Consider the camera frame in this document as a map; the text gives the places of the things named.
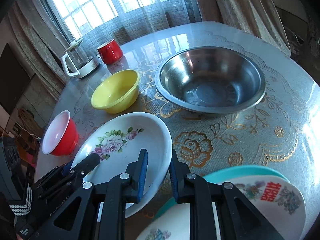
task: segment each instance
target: table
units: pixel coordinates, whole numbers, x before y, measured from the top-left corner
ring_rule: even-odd
[[[267,81],[263,100],[249,110],[223,116],[191,113],[165,100],[154,86],[155,70],[170,55],[197,46],[225,47],[251,58]],[[40,152],[35,180],[69,162],[82,143],[105,122],[128,112],[148,112],[166,123],[179,159],[194,173],[205,175],[234,165],[258,164],[284,174],[304,196],[307,219],[302,237],[305,236],[320,211],[320,87],[312,78],[272,45],[216,22],[162,30],[121,48],[124,57],[120,61],[108,67],[101,64],[88,77],[71,78],[65,86],[50,121],[61,111],[69,110],[80,139],[70,156]],[[141,75],[137,101],[120,114],[93,109],[90,99],[95,88],[109,75],[128,68]],[[126,220],[130,239],[135,239],[170,197],[167,175],[152,201]]]

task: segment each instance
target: yellow bowl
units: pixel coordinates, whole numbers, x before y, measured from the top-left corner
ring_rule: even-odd
[[[94,91],[91,97],[92,107],[110,114],[128,109],[137,100],[139,80],[139,73],[132,69],[114,73]]]

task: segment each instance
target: metal bowl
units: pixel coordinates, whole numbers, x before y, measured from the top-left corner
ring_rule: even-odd
[[[162,63],[155,85],[168,101],[193,112],[229,114],[260,102],[266,82],[249,58],[220,47],[197,47]]]

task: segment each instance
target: red cup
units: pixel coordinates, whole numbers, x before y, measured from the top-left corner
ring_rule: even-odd
[[[78,142],[76,125],[65,110],[50,123],[42,141],[42,152],[55,156],[69,155]]]
[[[98,52],[104,64],[109,65],[118,61],[123,52],[115,40],[107,41],[98,47]]]

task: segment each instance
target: window frame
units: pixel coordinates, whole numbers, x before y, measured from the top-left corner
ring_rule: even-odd
[[[66,15],[65,17],[62,17],[62,16],[61,16],[61,14],[60,14],[60,12],[58,11],[57,7],[55,6],[55,3],[54,3],[53,0],[46,0],[46,1],[47,1],[47,4],[48,4],[49,7],[50,7],[52,13],[54,14],[56,21],[57,21],[58,24],[61,26],[61,29],[62,29],[63,32],[65,33],[65,36],[67,37],[67,39],[68,39],[69,42],[75,40],[76,38],[73,36],[73,34],[71,33],[70,29],[69,29],[68,26],[66,25],[65,19],[68,18],[68,17],[71,17],[71,18],[72,18],[72,21],[73,21],[73,23],[75,24],[76,29],[77,29],[78,34],[80,35],[80,37],[83,37],[84,35],[86,35],[86,34],[88,33],[88,32],[85,33],[85,34],[82,34],[82,33],[81,33],[79,26],[77,25],[75,19],[74,19],[73,16],[72,16],[72,14],[74,14],[75,12],[82,11],[84,17],[85,17],[86,20],[87,20],[87,23],[89,24],[89,26],[90,26],[90,28],[91,28],[90,31],[92,31],[92,30],[94,30],[94,29],[96,28],[96,27],[94,28],[94,27],[90,24],[89,19],[87,18],[86,14],[84,13],[84,11],[83,11],[83,9],[82,9],[83,6],[85,6],[86,4],[88,4],[88,3],[90,3],[90,2],[93,3],[93,5],[94,5],[94,7],[95,7],[95,9],[96,9],[99,17],[101,18],[101,20],[102,20],[102,22],[103,22],[102,24],[104,24],[104,23],[106,23],[106,22],[108,22],[108,21],[113,20],[114,18],[118,17],[119,15],[125,15],[125,14],[127,14],[127,13],[129,13],[129,12],[132,12],[132,11],[136,10],[136,9],[140,9],[140,8],[142,8],[142,7],[145,7],[145,6],[142,4],[142,1],[141,1],[141,0],[136,0],[137,4],[138,4],[138,6],[139,6],[138,8],[132,9],[132,10],[128,10],[128,11],[124,11],[124,8],[123,8],[120,0],[111,0],[111,2],[113,3],[113,6],[111,6],[109,0],[107,0],[107,3],[108,3],[110,9],[112,10],[112,12],[113,12],[113,14],[114,14],[114,17],[113,17],[112,19],[108,20],[108,21],[104,21],[102,15],[100,14],[100,12],[99,12],[99,10],[98,10],[98,8],[97,8],[97,6],[95,5],[95,3],[94,3],[93,0],[88,0],[87,2],[85,2],[85,3],[81,4],[81,5],[80,5],[80,3],[79,3],[78,0],[75,0],[75,1],[78,3],[79,6],[78,6],[76,9],[74,9],[73,11],[71,11],[71,12],[69,11],[67,5],[65,4],[65,1],[62,0],[64,6],[66,7],[66,9],[67,9],[68,12],[69,12],[69,14]],[[166,2],[168,2],[168,1],[169,1],[169,2],[172,2],[173,0],[164,0],[164,1],[161,1],[161,0],[151,0],[151,1],[152,1],[152,3],[149,4],[149,5],[146,5],[146,6],[148,6],[148,7],[149,7],[149,6],[153,6],[153,5],[156,4],[157,2],[160,2],[160,3],[162,3],[162,4],[164,5],[164,7],[165,7]]]

